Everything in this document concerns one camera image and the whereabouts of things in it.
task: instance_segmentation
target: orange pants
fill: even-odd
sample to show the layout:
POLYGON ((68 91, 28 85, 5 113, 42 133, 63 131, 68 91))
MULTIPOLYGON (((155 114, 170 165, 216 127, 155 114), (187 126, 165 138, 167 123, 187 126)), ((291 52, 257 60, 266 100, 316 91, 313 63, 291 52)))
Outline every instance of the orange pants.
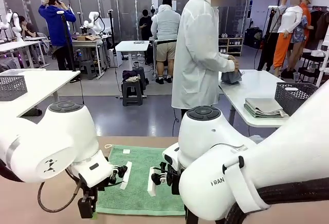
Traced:
POLYGON ((287 38, 283 38, 283 36, 284 33, 279 34, 276 52, 274 53, 274 68, 283 66, 292 34, 289 34, 287 38))

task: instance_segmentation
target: black hair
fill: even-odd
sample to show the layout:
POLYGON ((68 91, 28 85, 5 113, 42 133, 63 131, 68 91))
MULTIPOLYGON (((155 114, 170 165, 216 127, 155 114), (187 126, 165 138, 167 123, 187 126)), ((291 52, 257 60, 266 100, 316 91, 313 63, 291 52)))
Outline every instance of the black hair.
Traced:
POLYGON ((24 16, 19 16, 20 24, 25 21, 24 16))
POLYGON ((48 4, 49 4, 49 5, 56 5, 56 2, 57 2, 58 4, 61 3, 60 0, 49 0, 48 4))
POLYGON ((147 15, 149 15, 149 11, 147 11, 146 9, 145 10, 143 10, 143 16, 147 16, 147 15))
POLYGON ((163 0, 163 1, 162 1, 162 4, 163 4, 163 5, 169 5, 169 6, 171 6, 171 7, 173 6, 173 2, 172 2, 172 0, 163 0))

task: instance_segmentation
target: black basket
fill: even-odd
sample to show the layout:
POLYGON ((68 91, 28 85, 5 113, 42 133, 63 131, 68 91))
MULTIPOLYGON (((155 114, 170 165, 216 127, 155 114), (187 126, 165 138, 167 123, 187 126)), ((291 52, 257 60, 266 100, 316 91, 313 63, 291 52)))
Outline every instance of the black basket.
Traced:
POLYGON ((13 101, 26 92, 24 76, 0 76, 0 101, 13 101))
POLYGON ((317 89, 314 84, 277 83, 275 100, 291 116, 317 89))

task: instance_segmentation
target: blue jacket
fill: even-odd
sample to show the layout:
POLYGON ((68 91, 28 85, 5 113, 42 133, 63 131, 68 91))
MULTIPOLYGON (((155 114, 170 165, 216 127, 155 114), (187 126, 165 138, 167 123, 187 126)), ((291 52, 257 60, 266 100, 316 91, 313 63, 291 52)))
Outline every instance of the blue jacket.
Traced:
MULTIPOLYGON (((46 7, 44 5, 41 5, 39 7, 39 14, 46 20, 48 24, 51 44, 53 46, 65 46, 66 45, 65 31, 64 31, 62 19, 57 14, 58 11, 63 11, 63 10, 55 6, 46 7)), ((64 15, 68 22, 74 23, 77 20, 74 14, 70 10, 64 11, 64 15)))

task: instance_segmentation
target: mannequin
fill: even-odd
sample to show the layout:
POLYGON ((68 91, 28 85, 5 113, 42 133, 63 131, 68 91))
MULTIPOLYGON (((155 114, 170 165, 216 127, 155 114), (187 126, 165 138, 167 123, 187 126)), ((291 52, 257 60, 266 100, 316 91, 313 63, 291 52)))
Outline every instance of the mannequin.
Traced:
POLYGON ((258 71, 261 71, 266 64, 266 70, 270 71, 273 64, 273 57, 276 51, 276 45, 278 42, 279 34, 278 30, 281 26, 281 18, 287 9, 287 0, 281 0, 280 6, 274 11, 274 16, 272 19, 270 31, 265 35, 265 44, 262 51, 260 63, 258 66, 258 71))
POLYGON ((290 0, 292 7, 287 8, 282 15, 281 26, 278 30, 279 38, 274 53, 275 76, 280 75, 280 67, 282 67, 287 50, 290 44, 292 32, 299 25, 303 16, 303 9, 298 6, 300 0, 290 0))
POLYGON ((314 27, 311 26, 311 14, 310 11, 307 7, 307 5, 309 5, 311 3, 311 0, 301 0, 301 4, 299 5, 302 9, 303 9, 303 17, 302 20, 307 20, 307 24, 303 23, 304 25, 301 25, 299 27, 301 27, 302 29, 304 29, 304 39, 302 41, 297 41, 294 42, 294 48, 293 48, 293 52, 288 60, 288 67, 286 70, 284 70, 281 73, 281 77, 283 78, 289 78, 289 79, 293 79, 294 78, 294 72, 295 70, 295 65, 297 64, 300 56, 303 54, 303 50, 304 47, 306 45, 308 36, 309 36, 309 30, 313 30, 314 27))

